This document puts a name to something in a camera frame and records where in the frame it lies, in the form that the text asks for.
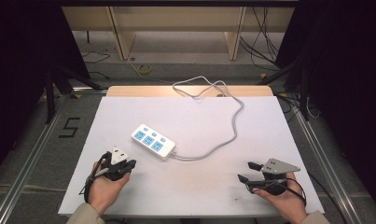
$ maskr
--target white table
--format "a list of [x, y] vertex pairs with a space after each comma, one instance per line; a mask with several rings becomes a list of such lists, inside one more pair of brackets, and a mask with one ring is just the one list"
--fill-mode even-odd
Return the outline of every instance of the white table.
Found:
[[300, 167], [298, 181], [307, 211], [324, 212], [301, 156], [273, 96], [240, 97], [238, 137], [202, 161], [162, 161], [131, 139], [144, 123], [176, 142], [179, 155], [197, 156], [232, 137], [230, 97], [104, 97], [91, 126], [59, 214], [71, 216], [84, 202], [78, 195], [92, 164], [112, 146], [137, 160], [131, 180], [106, 215], [121, 217], [273, 217], [276, 210], [240, 183], [237, 174], [260, 180], [249, 161], [275, 158]]

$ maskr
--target sleeve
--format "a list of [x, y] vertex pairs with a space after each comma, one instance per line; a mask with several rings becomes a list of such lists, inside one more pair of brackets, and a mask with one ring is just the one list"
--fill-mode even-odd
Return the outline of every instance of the sleeve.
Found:
[[319, 211], [315, 211], [308, 215], [300, 224], [329, 224], [327, 219]]
[[67, 224], [105, 224], [97, 211], [88, 203], [81, 204], [68, 219]]

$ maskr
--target power strip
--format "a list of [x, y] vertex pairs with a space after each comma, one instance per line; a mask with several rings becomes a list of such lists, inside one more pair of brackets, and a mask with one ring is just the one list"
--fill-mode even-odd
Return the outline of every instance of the power strip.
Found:
[[132, 133], [132, 139], [164, 161], [168, 159], [175, 147], [175, 142], [145, 124], [141, 124]]

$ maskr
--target wrist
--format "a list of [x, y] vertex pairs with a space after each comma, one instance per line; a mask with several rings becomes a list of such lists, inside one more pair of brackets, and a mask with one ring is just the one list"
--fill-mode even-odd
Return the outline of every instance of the wrist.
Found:
[[308, 214], [306, 212], [295, 214], [289, 221], [291, 224], [300, 224], [307, 216]]
[[90, 203], [91, 207], [94, 208], [94, 210], [98, 213], [98, 216], [102, 216], [104, 212], [106, 211], [106, 206], [104, 203]]

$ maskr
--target socket outlet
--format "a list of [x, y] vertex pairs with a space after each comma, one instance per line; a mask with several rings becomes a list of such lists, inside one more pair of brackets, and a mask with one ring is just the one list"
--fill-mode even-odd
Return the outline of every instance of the socket outlet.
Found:
[[144, 139], [144, 144], [147, 145], [147, 146], [150, 146], [150, 144], [152, 144], [152, 142], [154, 141], [155, 139], [152, 138], [151, 136], [147, 136], [145, 139]]
[[138, 133], [135, 134], [134, 137], [135, 137], [136, 139], [138, 139], [138, 140], [141, 140], [141, 139], [143, 139], [143, 138], [145, 137], [145, 135], [146, 135], [145, 133], [139, 131]]
[[160, 142], [158, 142], [158, 141], [156, 141], [156, 142], [153, 144], [152, 149], [158, 152], [158, 151], [161, 150], [162, 147], [163, 147], [163, 144], [160, 143]]

